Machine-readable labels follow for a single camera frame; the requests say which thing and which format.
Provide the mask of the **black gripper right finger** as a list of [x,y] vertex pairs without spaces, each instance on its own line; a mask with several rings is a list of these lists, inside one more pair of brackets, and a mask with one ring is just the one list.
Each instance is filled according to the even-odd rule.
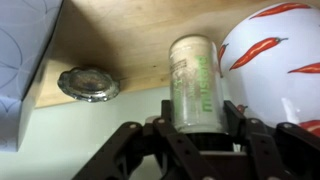
[[320,138],[300,126],[276,127],[243,115],[229,100],[223,105],[227,133],[249,156],[258,180],[320,180]]

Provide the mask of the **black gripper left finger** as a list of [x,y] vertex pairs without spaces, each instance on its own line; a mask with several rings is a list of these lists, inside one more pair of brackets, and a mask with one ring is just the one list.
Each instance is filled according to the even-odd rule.
[[145,156],[153,155],[161,180],[206,180],[214,170],[188,137],[171,124],[169,100],[161,102],[161,116],[145,125],[123,123],[72,180],[129,180]]

